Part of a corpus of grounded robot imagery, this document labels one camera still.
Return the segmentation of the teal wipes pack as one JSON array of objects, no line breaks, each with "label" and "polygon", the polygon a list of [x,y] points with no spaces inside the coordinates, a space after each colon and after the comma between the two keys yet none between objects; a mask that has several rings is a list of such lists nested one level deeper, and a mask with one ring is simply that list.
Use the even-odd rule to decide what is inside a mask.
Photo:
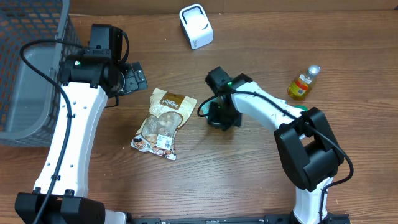
[{"label": "teal wipes pack", "polygon": [[203,114],[208,114],[210,109],[210,102],[205,103],[202,107],[201,110],[203,112]]}]

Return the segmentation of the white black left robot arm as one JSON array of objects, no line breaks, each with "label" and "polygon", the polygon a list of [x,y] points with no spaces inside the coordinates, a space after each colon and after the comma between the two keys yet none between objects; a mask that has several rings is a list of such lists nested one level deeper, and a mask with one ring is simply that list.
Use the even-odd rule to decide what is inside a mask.
[{"label": "white black left robot arm", "polygon": [[60,64],[52,80],[61,99],[50,150],[33,191],[19,193],[15,201],[23,222],[131,223],[130,213],[87,197],[93,141],[108,100],[147,88],[140,63],[129,63],[128,55],[122,29],[93,24],[88,46]]}]

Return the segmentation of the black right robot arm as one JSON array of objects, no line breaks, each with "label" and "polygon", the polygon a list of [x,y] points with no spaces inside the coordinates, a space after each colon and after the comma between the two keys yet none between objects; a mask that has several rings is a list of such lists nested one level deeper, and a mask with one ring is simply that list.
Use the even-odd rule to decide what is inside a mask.
[{"label": "black right robot arm", "polygon": [[328,189],[345,157],[321,110],[303,110],[266,93],[245,74],[231,78],[221,67],[205,78],[214,95],[198,109],[207,123],[226,131],[244,114],[273,132],[282,168],[295,185],[289,214],[267,214],[260,223],[349,223],[348,215],[326,210]]}]

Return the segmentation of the brown snack pouch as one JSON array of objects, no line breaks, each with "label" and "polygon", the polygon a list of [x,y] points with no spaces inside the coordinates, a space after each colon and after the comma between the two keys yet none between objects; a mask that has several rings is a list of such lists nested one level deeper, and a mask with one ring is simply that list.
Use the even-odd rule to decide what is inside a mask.
[{"label": "brown snack pouch", "polygon": [[131,147],[176,160],[175,136],[191,117],[196,104],[194,98],[156,88],[150,97],[149,114],[133,137]]}]

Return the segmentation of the green lid Knorr jar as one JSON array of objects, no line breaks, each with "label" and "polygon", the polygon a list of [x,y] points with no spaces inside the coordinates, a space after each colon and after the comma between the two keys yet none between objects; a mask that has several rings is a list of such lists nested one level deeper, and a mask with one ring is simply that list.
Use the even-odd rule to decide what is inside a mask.
[{"label": "green lid Knorr jar", "polygon": [[294,107],[300,108],[303,111],[308,111],[308,108],[306,106],[304,106],[304,105],[294,105]]}]

